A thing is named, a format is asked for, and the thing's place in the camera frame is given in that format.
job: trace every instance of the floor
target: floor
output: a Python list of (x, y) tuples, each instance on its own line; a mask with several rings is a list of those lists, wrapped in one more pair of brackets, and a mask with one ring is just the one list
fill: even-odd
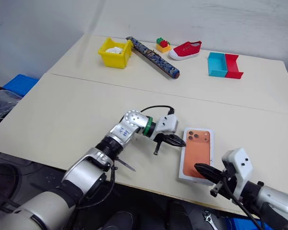
[[(0, 163), (10, 163), (17, 167), (21, 181), (11, 199), (19, 204), (37, 194), (56, 187), (64, 175), (64, 171), (46, 165), (0, 154)], [(109, 182), (102, 185), (93, 197), (93, 202), (99, 200), (109, 189)], [(75, 212), (70, 218), (68, 227), (73, 230), (95, 230), (100, 228), (115, 212), (119, 210), (136, 210), (140, 215), (141, 230), (165, 230), (166, 207), (172, 198), (157, 195), (140, 189), (115, 184), (111, 195), (101, 204)], [(212, 220), (219, 230), (227, 229), (225, 219), (218, 211), (185, 201), (179, 201), (187, 211), (194, 230), (209, 230), (212, 227), (204, 221), (202, 213), (209, 210)]]

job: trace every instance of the black cylinder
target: black cylinder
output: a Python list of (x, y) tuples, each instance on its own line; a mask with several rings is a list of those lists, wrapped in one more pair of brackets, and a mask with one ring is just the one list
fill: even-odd
[(99, 144), (96, 145), (97, 149), (102, 151), (111, 160), (115, 161), (117, 156), (122, 152), (123, 147), (113, 138), (104, 137)]

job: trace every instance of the red shoe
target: red shoe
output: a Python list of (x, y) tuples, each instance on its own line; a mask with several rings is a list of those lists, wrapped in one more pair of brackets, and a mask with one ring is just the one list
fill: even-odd
[(187, 58), (195, 57), (199, 54), (202, 42), (185, 42), (180, 46), (172, 49), (169, 56), (175, 60), (184, 60)]

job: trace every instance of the white table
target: white table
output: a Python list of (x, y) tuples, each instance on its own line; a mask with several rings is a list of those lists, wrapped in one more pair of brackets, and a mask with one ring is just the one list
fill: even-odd
[[(0, 123), (0, 151), (68, 169), (95, 146), (129, 109), (170, 104), (184, 127), (215, 131), (215, 166), (229, 149), (244, 147), (254, 165), (252, 181), (288, 193), (288, 114), (132, 89), (47, 73)], [(157, 119), (164, 109), (148, 110)], [(121, 153), (117, 182), (217, 209), (242, 213), (210, 187), (179, 181), (180, 148), (136, 136)]]
[[(242, 79), (224, 79), (208, 76), (210, 51), (201, 50), (198, 57), (184, 61), (172, 60), (168, 53), (157, 51), (180, 70), (179, 78), (174, 80), (134, 50), (125, 69), (105, 67), (97, 54), (105, 39), (103, 36), (83, 35), (48, 72), (148, 92), (288, 114), (288, 73), (282, 61), (240, 55), (237, 62), (239, 70), (244, 72)], [(113, 40), (126, 42), (125, 39)], [(156, 50), (156, 44), (143, 44)]]

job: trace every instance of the green ring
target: green ring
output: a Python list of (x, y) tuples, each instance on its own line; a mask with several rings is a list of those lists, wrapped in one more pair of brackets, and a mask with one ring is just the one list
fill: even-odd
[(148, 123), (147, 123), (147, 125), (146, 125), (146, 127), (145, 127), (145, 129), (144, 129), (144, 131), (143, 131), (143, 135), (144, 135), (144, 136), (146, 136), (146, 134), (148, 133), (149, 128), (150, 128), (150, 126), (151, 126), (151, 124), (152, 124), (152, 121), (153, 121), (153, 118), (152, 118), (152, 117), (149, 117), (149, 118), (148, 118)]

